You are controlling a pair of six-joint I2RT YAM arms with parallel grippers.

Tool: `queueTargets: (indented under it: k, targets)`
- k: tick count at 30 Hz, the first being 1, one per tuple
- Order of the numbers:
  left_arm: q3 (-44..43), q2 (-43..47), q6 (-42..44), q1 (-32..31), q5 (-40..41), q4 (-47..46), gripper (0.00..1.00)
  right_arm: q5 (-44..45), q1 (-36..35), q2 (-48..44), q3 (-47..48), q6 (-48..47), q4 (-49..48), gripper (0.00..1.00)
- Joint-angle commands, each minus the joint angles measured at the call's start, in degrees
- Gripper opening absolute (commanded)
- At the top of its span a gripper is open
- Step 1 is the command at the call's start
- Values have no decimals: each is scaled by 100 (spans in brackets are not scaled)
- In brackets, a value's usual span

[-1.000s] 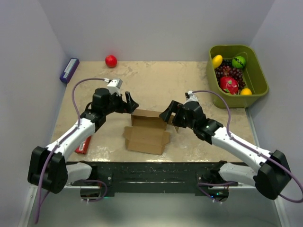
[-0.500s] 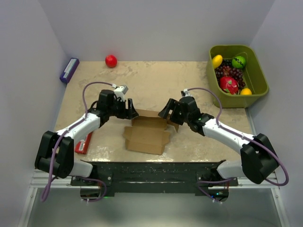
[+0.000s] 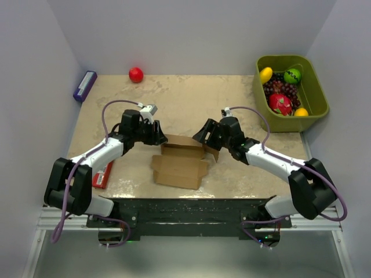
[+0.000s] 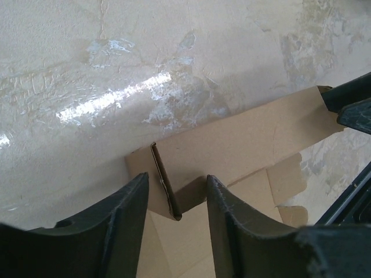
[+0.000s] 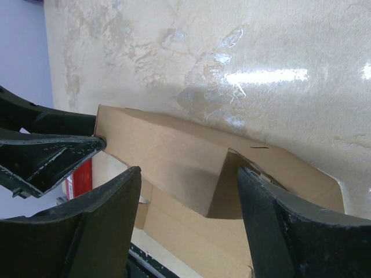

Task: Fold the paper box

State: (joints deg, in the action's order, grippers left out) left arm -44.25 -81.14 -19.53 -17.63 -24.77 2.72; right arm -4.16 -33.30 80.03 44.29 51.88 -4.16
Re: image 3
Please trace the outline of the brown cardboard box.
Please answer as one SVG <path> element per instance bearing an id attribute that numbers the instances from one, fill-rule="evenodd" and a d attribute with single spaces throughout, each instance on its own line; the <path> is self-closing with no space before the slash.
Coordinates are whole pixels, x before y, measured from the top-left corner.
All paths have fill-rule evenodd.
<path id="1" fill-rule="evenodd" d="M 205 155 L 211 154 L 215 161 L 219 151 L 201 144 L 191 137 L 167 134 L 168 141 L 161 145 L 161 154 L 151 161 L 154 182 L 160 185 L 197 190 L 203 177 L 208 174 Z"/>

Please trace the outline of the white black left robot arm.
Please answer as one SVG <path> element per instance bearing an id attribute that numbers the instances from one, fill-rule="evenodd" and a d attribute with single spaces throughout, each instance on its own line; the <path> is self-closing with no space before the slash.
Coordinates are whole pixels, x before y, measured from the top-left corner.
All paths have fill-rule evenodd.
<path id="1" fill-rule="evenodd" d="M 157 107 L 146 105 L 141 110 L 127 109 L 117 131 L 108 134 L 99 145 L 71 159 L 59 158 L 52 167 L 44 202 L 75 215 L 95 214 L 107 227 L 119 223 L 120 213 L 114 202 L 92 193 L 93 177 L 106 165 L 125 155 L 135 143 L 161 145 L 168 141 L 160 122 L 153 116 Z"/>

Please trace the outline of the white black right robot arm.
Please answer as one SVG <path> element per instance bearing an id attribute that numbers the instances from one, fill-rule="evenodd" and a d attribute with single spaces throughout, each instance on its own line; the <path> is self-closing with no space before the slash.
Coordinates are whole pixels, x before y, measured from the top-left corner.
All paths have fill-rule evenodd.
<path id="1" fill-rule="evenodd" d="M 253 214 L 252 219 L 266 228 L 292 214 L 313 220 L 337 199 L 319 160 L 293 159 L 263 148 L 260 141 L 244 135 L 236 117 L 228 116 L 218 122 L 208 119 L 193 139 L 217 151 L 226 148 L 235 160 L 261 168 L 289 184 L 289 195 L 270 197 Z"/>

